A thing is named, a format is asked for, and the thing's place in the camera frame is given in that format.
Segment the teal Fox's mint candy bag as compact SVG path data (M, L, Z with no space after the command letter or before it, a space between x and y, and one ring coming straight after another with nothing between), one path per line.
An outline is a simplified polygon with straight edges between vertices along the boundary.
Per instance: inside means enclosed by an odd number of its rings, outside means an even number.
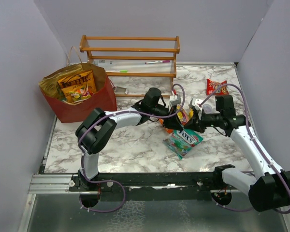
M190 150L203 141L193 130L174 130L163 143L181 160Z

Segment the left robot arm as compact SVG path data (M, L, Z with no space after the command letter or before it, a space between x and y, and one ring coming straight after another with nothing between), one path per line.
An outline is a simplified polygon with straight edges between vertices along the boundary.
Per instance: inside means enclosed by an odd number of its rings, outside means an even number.
M126 110L103 111L94 109L75 132L78 147L82 152L81 167L78 171L80 185L85 190L93 190L101 181L99 174L99 153L107 145L113 132L127 126L139 126L151 118L163 119L164 126L181 130L182 125L177 114L182 110L186 96L173 93L169 102L163 102L161 91L151 87L143 99Z

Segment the orange Fox's candy bag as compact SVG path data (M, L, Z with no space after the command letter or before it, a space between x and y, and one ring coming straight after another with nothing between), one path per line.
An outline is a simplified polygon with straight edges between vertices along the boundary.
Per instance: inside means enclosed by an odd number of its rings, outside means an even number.
M65 96L65 101L71 104L83 102L93 95L87 83L65 87L61 90Z

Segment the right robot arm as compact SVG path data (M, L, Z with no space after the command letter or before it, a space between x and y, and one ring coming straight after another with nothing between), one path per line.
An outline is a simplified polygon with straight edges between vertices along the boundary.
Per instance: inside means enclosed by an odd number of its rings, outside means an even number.
M207 113L201 105L203 101L193 98L189 103L193 115L184 128L199 133L209 127L224 130L245 155L254 176L241 172L234 165L222 165L213 172L213 185L218 189L227 185L235 187L248 196L252 207L258 212L290 207L290 171L284 171L271 158L247 117L236 114L231 95L216 96L215 99L217 112Z

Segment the gold kettle chips bag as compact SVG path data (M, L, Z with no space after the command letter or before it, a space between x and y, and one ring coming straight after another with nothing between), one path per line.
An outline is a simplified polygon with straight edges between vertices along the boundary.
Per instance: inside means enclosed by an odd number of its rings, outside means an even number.
M82 69L83 67L81 64L74 64L61 68L49 76L44 77L42 81L39 82L39 87L46 96L62 100L65 97L58 81L62 78L82 71Z

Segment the orange honey dijon chips bag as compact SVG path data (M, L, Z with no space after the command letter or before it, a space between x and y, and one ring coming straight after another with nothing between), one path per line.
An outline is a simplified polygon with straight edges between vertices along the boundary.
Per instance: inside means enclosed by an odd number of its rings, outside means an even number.
M83 83L88 84L89 88L93 92L93 95L97 92L92 70L84 70L76 74L62 78L58 81L58 84L61 87L61 89L73 85L80 85Z

